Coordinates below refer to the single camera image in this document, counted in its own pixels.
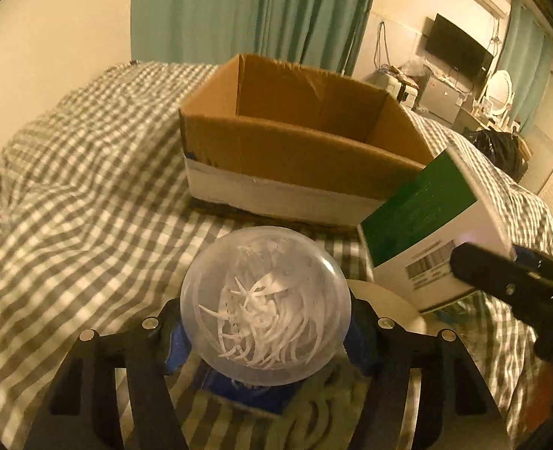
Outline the clear round cotton swab jar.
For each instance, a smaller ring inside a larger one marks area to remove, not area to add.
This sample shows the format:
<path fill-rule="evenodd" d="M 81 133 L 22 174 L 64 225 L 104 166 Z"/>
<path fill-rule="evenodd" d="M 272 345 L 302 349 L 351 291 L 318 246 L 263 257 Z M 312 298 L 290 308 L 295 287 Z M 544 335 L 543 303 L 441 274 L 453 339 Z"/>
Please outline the clear round cotton swab jar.
<path fill-rule="evenodd" d="M 255 386 L 305 380 L 343 350 L 352 316 L 342 270 L 308 237 L 239 229 L 191 263 L 181 286 L 184 331 L 213 370 Z"/>

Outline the green curtain right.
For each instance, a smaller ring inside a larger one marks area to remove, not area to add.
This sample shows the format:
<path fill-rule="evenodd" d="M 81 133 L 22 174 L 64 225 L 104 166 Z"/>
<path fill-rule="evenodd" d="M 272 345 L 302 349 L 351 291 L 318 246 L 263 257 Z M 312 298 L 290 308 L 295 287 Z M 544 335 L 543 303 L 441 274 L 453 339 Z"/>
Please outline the green curtain right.
<path fill-rule="evenodd" d="M 509 121 L 528 131 L 549 80 L 553 62 L 553 39 L 522 0 L 511 0 L 511 8 L 497 70 L 509 73 L 514 93 Z"/>

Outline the white green medicine box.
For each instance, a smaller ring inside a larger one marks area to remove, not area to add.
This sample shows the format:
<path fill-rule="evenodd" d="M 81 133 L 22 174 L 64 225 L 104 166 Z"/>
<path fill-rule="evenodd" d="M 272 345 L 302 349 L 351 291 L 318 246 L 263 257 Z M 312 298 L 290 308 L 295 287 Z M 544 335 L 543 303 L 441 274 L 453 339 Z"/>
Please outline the white green medicine box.
<path fill-rule="evenodd" d="M 415 180 L 366 217 L 359 233 L 375 284 L 421 313 L 474 291 L 451 273 L 455 247 L 469 242 L 515 258 L 493 201 L 455 145 L 447 146 Z"/>

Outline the green curtain centre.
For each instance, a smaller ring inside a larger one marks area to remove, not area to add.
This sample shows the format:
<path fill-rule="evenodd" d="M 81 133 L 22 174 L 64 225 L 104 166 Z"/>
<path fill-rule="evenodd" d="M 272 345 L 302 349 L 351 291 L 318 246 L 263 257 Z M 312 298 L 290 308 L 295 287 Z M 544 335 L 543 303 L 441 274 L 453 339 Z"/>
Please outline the green curtain centre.
<path fill-rule="evenodd" d="M 351 75 L 372 0 L 131 0 L 139 61 L 222 64 L 256 54 Z"/>

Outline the beige tape roll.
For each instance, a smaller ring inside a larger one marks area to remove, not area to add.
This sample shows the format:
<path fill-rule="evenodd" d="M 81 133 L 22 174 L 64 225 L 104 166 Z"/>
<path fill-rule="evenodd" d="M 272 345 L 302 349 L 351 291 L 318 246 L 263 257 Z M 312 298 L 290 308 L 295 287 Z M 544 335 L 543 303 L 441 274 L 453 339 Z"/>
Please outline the beige tape roll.
<path fill-rule="evenodd" d="M 368 281 L 348 280 L 354 296 L 368 302 L 379 317 L 390 318 L 406 331 L 426 334 L 427 323 L 419 311 L 394 292 Z"/>

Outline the blue white tissue pack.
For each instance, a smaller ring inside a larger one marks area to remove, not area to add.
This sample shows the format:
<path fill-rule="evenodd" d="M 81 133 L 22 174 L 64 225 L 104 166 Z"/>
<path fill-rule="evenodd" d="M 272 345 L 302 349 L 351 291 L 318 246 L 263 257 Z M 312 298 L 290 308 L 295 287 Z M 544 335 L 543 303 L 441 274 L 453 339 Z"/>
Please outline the blue white tissue pack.
<path fill-rule="evenodd" d="M 192 385 L 195 389 L 208 391 L 229 402 L 239 404 L 240 407 L 280 416 L 301 389 L 303 382 L 279 386 L 246 385 L 202 363 L 194 376 Z"/>

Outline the small silver fridge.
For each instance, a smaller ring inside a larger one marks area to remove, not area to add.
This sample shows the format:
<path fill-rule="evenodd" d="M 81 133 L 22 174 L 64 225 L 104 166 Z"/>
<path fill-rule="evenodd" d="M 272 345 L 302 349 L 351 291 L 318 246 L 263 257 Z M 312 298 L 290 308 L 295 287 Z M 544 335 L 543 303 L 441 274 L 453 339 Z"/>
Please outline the small silver fridge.
<path fill-rule="evenodd" d="M 424 76 L 414 110 L 452 124 L 463 103 L 463 95 L 435 75 Z"/>

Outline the oval white vanity mirror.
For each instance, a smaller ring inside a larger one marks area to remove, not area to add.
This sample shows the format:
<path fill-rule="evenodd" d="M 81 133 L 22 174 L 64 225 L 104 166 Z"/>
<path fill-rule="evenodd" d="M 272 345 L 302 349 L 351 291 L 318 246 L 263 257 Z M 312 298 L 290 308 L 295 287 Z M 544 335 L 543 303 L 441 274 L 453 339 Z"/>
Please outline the oval white vanity mirror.
<path fill-rule="evenodd" d="M 488 118 L 502 118 L 509 111 L 514 92 L 509 72 L 495 71 L 488 79 L 482 96 L 482 109 Z"/>

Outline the white suitcase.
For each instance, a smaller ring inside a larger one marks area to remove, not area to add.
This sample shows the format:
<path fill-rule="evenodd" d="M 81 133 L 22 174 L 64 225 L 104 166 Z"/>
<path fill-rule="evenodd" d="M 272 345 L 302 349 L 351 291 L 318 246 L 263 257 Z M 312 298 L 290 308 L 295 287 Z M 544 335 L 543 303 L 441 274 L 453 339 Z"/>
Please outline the white suitcase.
<path fill-rule="evenodd" d="M 416 103 L 419 88 L 409 77 L 391 70 L 376 70 L 366 82 L 386 90 L 402 107 L 412 109 Z"/>

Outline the grey checkered bed cover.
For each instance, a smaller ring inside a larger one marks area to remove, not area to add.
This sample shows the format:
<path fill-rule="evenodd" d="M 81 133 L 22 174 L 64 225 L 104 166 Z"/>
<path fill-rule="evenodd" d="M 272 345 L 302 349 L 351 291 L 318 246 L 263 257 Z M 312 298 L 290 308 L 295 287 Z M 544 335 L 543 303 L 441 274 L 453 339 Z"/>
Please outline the grey checkered bed cover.
<path fill-rule="evenodd" d="M 245 226 L 282 225 L 321 244 L 347 278 L 372 281 L 355 230 L 274 222 L 194 202 L 181 147 L 179 105 L 217 66 L 131 62 L 67 93 L 0 153 L 0 441 L 21 449 L 42 397 L 78 334 L 115 333 L 155 314 L 195 255 Z M 553 256 L 544 201 L 495 168 L 462 135 L 408 112 L 434 156 L 453 144 L 491 198 L 508 235 Z M 508 305 L 477 291 L 436 313 L 465 343 L 504 417 L 512 446 L 549 414 L 535 334 Z M 276 430 L 301 449 L 295 402 L 263 417 L 193 388 L 192 354 L 169 378 L 191 449 L 264 449 Z"/>

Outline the green curtain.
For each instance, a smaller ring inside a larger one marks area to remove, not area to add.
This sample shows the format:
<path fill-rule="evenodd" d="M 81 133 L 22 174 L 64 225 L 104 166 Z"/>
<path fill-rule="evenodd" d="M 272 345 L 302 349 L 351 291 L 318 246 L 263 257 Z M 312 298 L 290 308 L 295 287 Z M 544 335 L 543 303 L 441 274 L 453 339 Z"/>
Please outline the green curtain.
<path fill-rule="evenodd" d="M 509 73 L 514 93 L 509 121 L 528 131 L 549 80 L 553 62 L 553 39 L 522 0 L 511 0 L 511 8 L 497 70 Z"/>
<path fill-rule="evenodd" d="M 131 0 L 139 61 L 222 64 L 256 54 L 351 75 L 372 0 Z"/>

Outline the open cardboard box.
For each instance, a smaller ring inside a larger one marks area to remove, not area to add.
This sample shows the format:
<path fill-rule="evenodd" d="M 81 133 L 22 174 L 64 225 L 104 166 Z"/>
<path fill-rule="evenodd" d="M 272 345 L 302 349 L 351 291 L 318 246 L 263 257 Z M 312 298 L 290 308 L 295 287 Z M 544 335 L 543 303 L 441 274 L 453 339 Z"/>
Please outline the open cardboard box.
<path fill-rule="evenodd" d="M 353 227 L 433 158 L 386 90 L 242 54 L 180 109 L 196 199 L 272 218 Z"/>

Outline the black bag on chair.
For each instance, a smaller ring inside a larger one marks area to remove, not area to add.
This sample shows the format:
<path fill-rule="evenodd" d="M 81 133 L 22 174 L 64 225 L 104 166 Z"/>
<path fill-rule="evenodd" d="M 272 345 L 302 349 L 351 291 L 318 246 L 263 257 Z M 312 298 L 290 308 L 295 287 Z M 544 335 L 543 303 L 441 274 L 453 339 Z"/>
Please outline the black bag on chair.
<path fill-rule="evenodd" d="M 463 129 L 462 136 L 498 169 L 518 183 L 528 170 L 528 160 L 519 149 L 518 137 L 490 129 Z"/>

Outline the black wall television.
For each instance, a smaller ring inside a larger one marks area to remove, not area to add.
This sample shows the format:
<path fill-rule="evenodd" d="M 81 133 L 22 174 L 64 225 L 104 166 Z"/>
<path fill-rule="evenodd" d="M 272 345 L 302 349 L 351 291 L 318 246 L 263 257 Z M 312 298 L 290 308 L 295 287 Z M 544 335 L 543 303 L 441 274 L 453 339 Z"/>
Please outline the black wall television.
<path fill-rule="evenodd" d="M 486 80 L 493 61 L 493 55 L 485 47 L 441 14 L 434 19 L 425 51 L 477 86 Z"/>

